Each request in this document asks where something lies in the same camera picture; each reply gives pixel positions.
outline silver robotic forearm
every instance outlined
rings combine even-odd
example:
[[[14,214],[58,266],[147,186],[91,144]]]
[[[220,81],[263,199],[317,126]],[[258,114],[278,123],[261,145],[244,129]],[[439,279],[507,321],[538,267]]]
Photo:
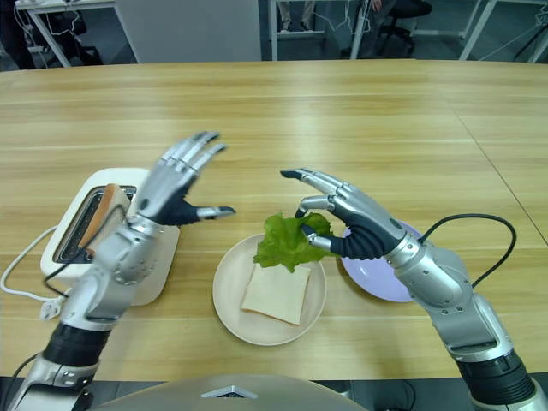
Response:
[[[98,357],[110,331],[154,268],[155,261],[149,256],[161,234],[162,226],[137,216],[101,242],[92,265],[72,288],[59,325],[17,391],[10,411],[64,411],[91,403],[85,388],[98,369]]]
[[[498,316],[472,289],[459,257],[421,243],[375,200],[334,176],[309,169],[283,170],[324,195],[302,200],[296,212],[327,210],[350,228],[346,238],[301,226],[308,242],[351,259],[384,257],[414,300],[430,315],[479,411],[548,411],[544,392],[528,376]]]
[[[491,304],[474,293],[455,253],[406,234],[384,257],[430,315],[478,411],[548,410],[544,392],[528,376]]]
[[[10,403],[9,411],[87,409],[85,387],[98,369],[110,331],[153,270],[152,251],[165,225],[234,214],[227,206],[196,207],[185,200],[200,171],[224,150],[219,133],[202,132],[172,146],[137,193],[138,213],[102,241],[92,265],[71,289],[59,325]]]

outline bread slice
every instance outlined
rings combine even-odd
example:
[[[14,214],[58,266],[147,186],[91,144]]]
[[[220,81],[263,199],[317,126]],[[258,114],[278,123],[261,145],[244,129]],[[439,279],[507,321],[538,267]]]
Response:
[[[121,205],[124,210],[124,215],[128,212],[131,201],[129,201],[128,196],[117,184],[108,184],[104,188],[103,198],[99,202],[95,214],[93,214],[92,221],[90,221],[87,226],[87,230],[80,240],[80,247],[84,247],[88,241],[92,239],[95,233],[103,224],[104,220],[108,217],[109,213],[116,207],[116,205]],[[95,255],[95,250],[97,249],[98,244],[104,240],[113,230],[115,230],[123,220],[123,215],[116,211],[108,223],[104,226],[103,230],[98,234],[92,243],[86,248],[87,252],[91,255]]]
[[[299,325],[309,277],[310,269],[301,266],[289,272],[283,265],[256,264],[241,309]]]

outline lettuce leaf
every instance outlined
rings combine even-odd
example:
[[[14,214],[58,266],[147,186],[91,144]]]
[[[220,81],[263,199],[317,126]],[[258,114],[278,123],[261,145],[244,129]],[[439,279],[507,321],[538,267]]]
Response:
[[[320,235],[333,234],[329,221],[316,212],[301,218],[283,218],[282,213],[275,214],[265,221],[265,239],[257,246],[253,261],[263,268],[281,264],[293,272],[298,264],[320,261],[331,255],[329,251],[308,244],[301,231],[303,224]]]

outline purple plate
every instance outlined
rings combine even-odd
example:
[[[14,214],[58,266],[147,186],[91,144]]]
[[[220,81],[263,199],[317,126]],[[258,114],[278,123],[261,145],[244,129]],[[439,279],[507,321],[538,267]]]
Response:
[[[402,226],[412,235],[420,237],[420,233],[410,225],[400,221]],[[350,230],[342,234],[346,237]],[[342,265],[352,279],[365,291],[387,301],[410,302],[407,287],[400,283],[394,275],[394,270],[385,259],[341,259]]]

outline white power cord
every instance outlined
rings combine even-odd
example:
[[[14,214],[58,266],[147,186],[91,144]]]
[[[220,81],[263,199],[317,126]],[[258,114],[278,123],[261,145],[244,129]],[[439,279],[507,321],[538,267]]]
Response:
[[[18,289],[11,289],[6,285],[6,281],[8,280],[9,274],[14,270],[14,268],[21,262],[22,259],[24,259],[27,254],[31,252],[33,248],[35,248],[38,243],[40,243],[46,236],[48,236],[51,232],[55,231],[57,226],[51,227],[44,231],[42,234],[40,234],[36,239],[34,239],[33,242],[31,242],[27,248],[25,248],[9,265],[8,268],[3,272],[2,277],[0,277],[0,289],[8,294],[12,295],[22,295],[24,297],[32,298],[36,301],[41,301],[44,304],[42,305],[42,308],[40,310],[40,318],[41,319],[52,319],[53,317],[56,317],[61,312],[61,305],[63,301],[65,300],[65,297],[43,297],[41,295],[36,295],[34,293],[28,292],[28,291],[21,291]]]
[[[369,0],[365,0],[363,2],[363,7],[366,8],[366,13],[365,13],[365,16],[367,16],[368,12],[369,12]],[[344,5],[344,20],[341,21],[339,24],[337,24],[336,26],[333,25],[333,22],[329,19],[329,17],[325,17],[324,15],[321,15],[320,13],[316,13],[315,11],[313,12],[317,17],[319,17],[320,19],[324,20],[324,21],[327,21],[327,23],[329,24],[329,27],[331,28],[331,30],[333,32],[336,32],[339,28],[341,28],[342,26],[344,26],[344,24],[348,24],[348,30],[350,31],[350,33],[352,34],[356,34],[356,33],[353,33],[353,29],[352,29],[352,19],[350,18],[350,16],[348,15],[350,11],[350,0],[348,0],[346,2],[346,4]],[[370,22],[369,22],[369,19],[367,17],[365,17],[365,25],[364,25],[364,28],[363,28],[363,32],[362,33],[368,33],[369,31],[371,30],[371,25],[370,25]]]
[[[500,50],[504,49],[505,47],[508,47],[509,45],[514,43],[515,41],[521,39],[523,36],[526,36],[527,34],[529,34],[531,31],[533,31],[537,27],[542,27],[542,26],[548,25],[548,4],[545,4],[544,6],[542,6],[540,8],[540,11],[534,16],[534,19],[535,19],[535,25],[533,27],[529,28],[528,30],[526,30],[522,34],[520,34],[518,36],[515,36],[513,39],[511,39],[510,41],[504,43],[503,45],[501,45],[500,47],[498,47],[497,49],[495,49],[491,53],[483,56],[479,61],[480,62],[485,61],[487,58],[491,57],[493,54],[498,53]]]
[[[331,30],[333,32],[336,32],[339,28],[341,28],[342,26],[344,26],[344,24],[346,22],[348,22],[348,27],[350,27],[350,17],[348,16],[348,11],[350,9],[350,0],[348,0],[346,2],[346,4],[344,5],[344,20],[341,21],[339,24],[337,24],[336,26],[333,26],[333,23],[331,22],[331,20],[328,18],[328,17],[325,17],[324,15],[321,15],[320,13],[316,13],[315,11],[313,12],[317,17],[319,17],[320,19],[324,20],[324,21],[327,21],[327,23],[329,24],[329,27],[331,28]]]
[[[67,28],[66,30],[63,30],[62,32],[59,32],[59,33],[54,33],[53,32],[53,29],[51,28],[51,23],[50,23],[50,16],[46,13],[45,14],[45,19],[48,23],[48,28],[50,29],[50,33],[51,35],[53,36],[61,36],[62,34],[65,34],[65,33],[72,33],[74,34],[74,24],[80,19],[80,15],[78,14],[77,11],[73,11],[74,15],[75,15],[75,18],[72,20],[72,22],[70,23],[70,26],[71,28]]]

